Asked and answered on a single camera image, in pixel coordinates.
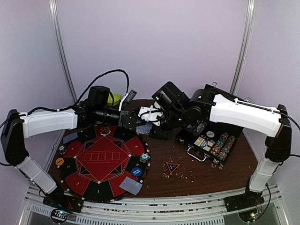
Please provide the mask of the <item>white round button in case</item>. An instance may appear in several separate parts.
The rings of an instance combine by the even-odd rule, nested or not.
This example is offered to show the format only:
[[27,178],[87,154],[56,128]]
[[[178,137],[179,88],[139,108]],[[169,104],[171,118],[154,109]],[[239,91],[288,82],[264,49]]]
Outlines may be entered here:
[[215,136],[215,134],[212,132],[212,131],[208,131],[206,133],[206,135],[209,137],[209,138],[213,138]]

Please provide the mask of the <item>black poker chip case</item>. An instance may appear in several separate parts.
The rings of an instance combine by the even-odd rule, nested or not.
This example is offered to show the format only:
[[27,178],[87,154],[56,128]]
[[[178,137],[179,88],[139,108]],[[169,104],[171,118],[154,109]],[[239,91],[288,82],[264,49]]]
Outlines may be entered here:
[[193,160],[210,160],[213,167],[223,168],[243,128],[231,124],[210,121],[214,97],[225,95],[232,100],[234,95],[206,84],[192,95],[184,114],[186,125],[175,135],[175,140],[187,147],[186,153]]

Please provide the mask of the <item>poker chip row two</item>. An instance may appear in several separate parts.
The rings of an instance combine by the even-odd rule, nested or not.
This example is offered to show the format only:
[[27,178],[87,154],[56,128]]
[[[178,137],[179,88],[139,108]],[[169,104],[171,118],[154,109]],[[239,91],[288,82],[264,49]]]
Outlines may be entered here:
[[224,144],[223,148],[221,149],[220,153],[217,156],[219,160],[224,161],[226,159],[226,157],[229,154],[229,151],[231,150],[231,148],[235,143],[235,140],[236,140],[235,136],[233,135],[229,136],[229,138],[227,139],[226,143]]

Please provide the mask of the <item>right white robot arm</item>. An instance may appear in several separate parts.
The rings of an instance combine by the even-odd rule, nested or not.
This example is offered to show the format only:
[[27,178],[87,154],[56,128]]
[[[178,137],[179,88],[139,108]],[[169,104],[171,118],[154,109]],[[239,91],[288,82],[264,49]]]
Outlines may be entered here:
[[163,111],[162,130],[171,130],[198,121],[230,124],[266,135],[265,152],[249,179],[248,191],[240,203],[250,207],[258,200],[276,167],[291,154],[292,128],[284,105],[267,107],[249,103],[212,85],[188,97],[173,82],[160,87],[152,98]]

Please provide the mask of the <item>red black triangle token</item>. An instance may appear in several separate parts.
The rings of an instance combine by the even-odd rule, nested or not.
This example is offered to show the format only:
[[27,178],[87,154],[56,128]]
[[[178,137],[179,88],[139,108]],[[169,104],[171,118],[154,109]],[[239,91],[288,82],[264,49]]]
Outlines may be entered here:
[[180,164],[169,163],[169,162],[166,162],[166,165],[170,174],[173,174],[180,167]]

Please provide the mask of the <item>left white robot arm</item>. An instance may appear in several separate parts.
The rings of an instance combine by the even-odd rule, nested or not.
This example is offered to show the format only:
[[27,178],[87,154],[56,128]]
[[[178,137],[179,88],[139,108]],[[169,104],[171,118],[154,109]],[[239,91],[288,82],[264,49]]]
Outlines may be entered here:
[[1,125],[0,135],[6,166],[15,167],[44,193],[49,194],[50,202],[57,208],[65,207],[67,197],[61,193],[54,178],[34,159],[27,147],[32,147],[34,139],[39,137],[41,140],[36,143],[41,147],[43,143],[49,144],[46,138],[50,135],[104,123],[134,130],[136,116],[127,106],[135,97],[135,92],[132,90],[126,93],[117,106],[108,106],[109,95],[109,88],[93,86],[87,99],[62,109],[41,106],[29,112],[11,109]]

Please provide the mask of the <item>left aluminium post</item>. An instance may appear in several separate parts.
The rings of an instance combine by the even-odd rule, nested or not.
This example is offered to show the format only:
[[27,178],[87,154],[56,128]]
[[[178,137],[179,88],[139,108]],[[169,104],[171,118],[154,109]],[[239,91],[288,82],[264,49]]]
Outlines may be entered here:
[[67,61],[67,57],[66,57],[66,53],[65,53],[65,49],[64,49],[64,45],[63,45],[63,39],[62,39],[61,30],[60,30],[59,15],[58,15],[58,10],[57,10],[57,2],[55,0],[49,0],[49,6],[50,6],[50,14],[52,17],[52,23],[53,23],[53,27],[54,27],[54,32],[55,32],[55,36],[56,36],[56,41],[57,41],[57,46],[58,46],[58,50],[59,50],[60,61],[61,61],[62,68],[63,68],[64,77],[66,79],[67,87],[71,94],[72,100],[75,103],[77,101],[77,95],[76,95],[75,87],[74,87],[74,84],[73,84],[73,81],[71,78],[71,74],[69,71],[68,61]]

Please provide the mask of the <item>boxed card deck in case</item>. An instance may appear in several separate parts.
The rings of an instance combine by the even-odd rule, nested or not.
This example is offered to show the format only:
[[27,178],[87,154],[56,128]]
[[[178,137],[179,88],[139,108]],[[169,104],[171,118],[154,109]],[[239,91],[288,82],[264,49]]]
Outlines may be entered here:
[[199,147],[202,150],[210,151],[212,149],[212,147],[214,146],[214,142],[211,142],[202,137],[198,137],[195,140],[194,145],[196,145],[197,147]]

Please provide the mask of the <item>teal poker chip stack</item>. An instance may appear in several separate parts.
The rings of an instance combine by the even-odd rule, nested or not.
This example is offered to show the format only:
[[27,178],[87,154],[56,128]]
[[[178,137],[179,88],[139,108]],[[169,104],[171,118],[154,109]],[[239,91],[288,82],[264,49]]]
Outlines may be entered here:
[[150,155],[148,153],[143,153],[140,155],[140,161],[146,163],[150,160]]

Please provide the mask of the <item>single blue playing card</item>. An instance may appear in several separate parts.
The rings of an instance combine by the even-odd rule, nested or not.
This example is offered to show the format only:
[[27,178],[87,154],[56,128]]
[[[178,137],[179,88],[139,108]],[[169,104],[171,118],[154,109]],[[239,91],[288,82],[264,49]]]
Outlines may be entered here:
[[76,132],[68,134],[67,136],[63,137],[63,143],[66,144],[78,138],[78,134]]

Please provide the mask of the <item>right arm base board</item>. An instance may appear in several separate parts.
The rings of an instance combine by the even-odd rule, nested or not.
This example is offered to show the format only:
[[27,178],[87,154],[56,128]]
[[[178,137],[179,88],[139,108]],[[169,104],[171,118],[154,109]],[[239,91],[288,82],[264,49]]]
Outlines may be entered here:
[[227,212],[238,212],[239,218],[246,223],[255,222],[262,213],[262,203],[265,202],[261,196],[250,196],[246,194],[226,197],[224,199]]

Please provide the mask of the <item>blue playing card deck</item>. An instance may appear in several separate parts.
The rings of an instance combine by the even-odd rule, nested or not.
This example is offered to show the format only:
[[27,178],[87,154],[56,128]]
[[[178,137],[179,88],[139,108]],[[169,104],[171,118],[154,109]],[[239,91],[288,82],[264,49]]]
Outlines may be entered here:
[[153,125],[150,123],[147,123],[145,125],[141,125],[141,126],[137,126],[136,127],[136,132],[138,134],[142,134],[142,135],[149,135],[151,132]]

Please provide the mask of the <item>orange big blind button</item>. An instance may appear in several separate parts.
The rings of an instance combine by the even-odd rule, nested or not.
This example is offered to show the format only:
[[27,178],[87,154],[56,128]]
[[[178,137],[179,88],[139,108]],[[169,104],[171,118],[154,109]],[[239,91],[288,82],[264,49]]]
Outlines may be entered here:
[[59,157],[58,159],[56,159],[55,164],[57,166],[62,166],[64,164],[64,158]]

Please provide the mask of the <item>small poker chip stack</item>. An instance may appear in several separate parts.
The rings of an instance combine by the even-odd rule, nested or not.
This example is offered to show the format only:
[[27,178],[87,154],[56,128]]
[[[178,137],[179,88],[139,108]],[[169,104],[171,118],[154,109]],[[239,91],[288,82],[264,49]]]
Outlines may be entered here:
[[64,147],[64,146],[60,146],[60,147],[59,147],[59,152],[60,152],[61,155],[64,155],[65,152],[66,152],[65,147]]

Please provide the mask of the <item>round red black poker mat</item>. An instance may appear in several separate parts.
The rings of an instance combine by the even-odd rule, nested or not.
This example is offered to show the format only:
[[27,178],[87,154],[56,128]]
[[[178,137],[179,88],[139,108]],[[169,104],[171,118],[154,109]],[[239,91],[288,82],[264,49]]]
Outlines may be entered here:
[[[90,202],[106,203],[129,194],[119,185],[129,177],[143,184],[150,168],[150,160],[140,161],[140,155],[150,150],[147,142],[136,132],[117,126],[108,126],[111,133],[102,136],[102,126],[77,131],[78,138],[62,144],[66,149],[60,172],[61,183],[72,194]],[[131,170],[142,169],[140,177]]]

